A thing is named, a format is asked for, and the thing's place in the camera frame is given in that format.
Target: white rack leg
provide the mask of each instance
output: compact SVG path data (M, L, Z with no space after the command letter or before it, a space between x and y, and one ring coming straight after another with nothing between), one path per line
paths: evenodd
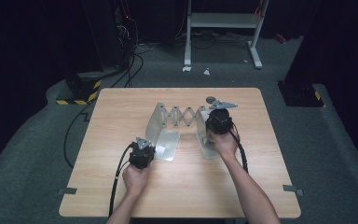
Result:
M191 67L191 0L188 0L187 6L187 31L185 48L185 67Z
M263 68L263 64L260 61L260 57L258 57L258 53L257 53L257 50L255 49L255 45L257 44L257 39L258 39L258 36L260 35L260 30L261 30L261 27L263 26L264 18L266 17L266 11L267 11L268 5L269 5L269 0L266 0L264 2L263 6L261 7L261 17L260 17L260 21L258 21L258 23L257 23L257 26L255 27L254 39L252 41L248 41L249 50L251 51L252 58L255 62L256 69Z

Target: yellow and black hazard tape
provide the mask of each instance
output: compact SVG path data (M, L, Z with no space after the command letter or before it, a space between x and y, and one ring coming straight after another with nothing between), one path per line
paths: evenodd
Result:
M57 98L56 102L58 105L87 105L93 102L98 93L98 89L101 86L102 81L98 80L95 83L84 83L83 92L88 92L83 94L81 97L73 95L72 97L62 97L61 99Z

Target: black curtain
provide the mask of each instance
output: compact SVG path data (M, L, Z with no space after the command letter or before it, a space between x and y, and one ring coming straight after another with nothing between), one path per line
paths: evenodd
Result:
M0 0L0 153L24 121L43 108L46 91L64 79L30 8L40 1Z

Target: human hand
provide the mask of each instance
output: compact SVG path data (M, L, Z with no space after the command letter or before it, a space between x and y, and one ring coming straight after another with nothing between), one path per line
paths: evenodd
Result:
M141 195L146 186L149 172L150 165L142 170L132 164L128 165L123 171L123 179L127 187L127 193L136 197Z
M237 136L237 138L239 137L234 130L231 131L234 133L234 135ZM213 138L216 151L219 153L223 160L228 158L235 158L235 151L238 148L238 144L231 133L217 134L211 132L211 137Z

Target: gray carpet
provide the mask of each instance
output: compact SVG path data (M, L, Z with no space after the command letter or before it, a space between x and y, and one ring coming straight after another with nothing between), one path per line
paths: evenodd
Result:
M151 45L151 50L141 54L145 63L131 85L260 89L292 182L304 191L304 196L298 196L301 216L282 223L358 223L358 152L325 87L315 85L326 107L308 108L285 106L277 86L278 80L284 80L300 43L301 39L284 45L260 39L257 50L264 65L262 70L255 70L245 42L193 49L189 73L182 72L184 48ZM137 58L132 73L140 64ZM203 74L207 68L209 76ZM104 79L103 88L113 85L119 77ZM126 81L123 78L117 87L123 87ZM58 212L62 200L58 190L66 187L71 174L63 156L64 137L74 117L84 108L55 104L62 85L63 82L57 83L48 90L48 105L18 129L0 155L0 223L106 221L106 217L61 217ZM86 112L91 114L92 108L93 105ZM71 163L76 160L87 126L84 116L80 116L70 129L67 152Z

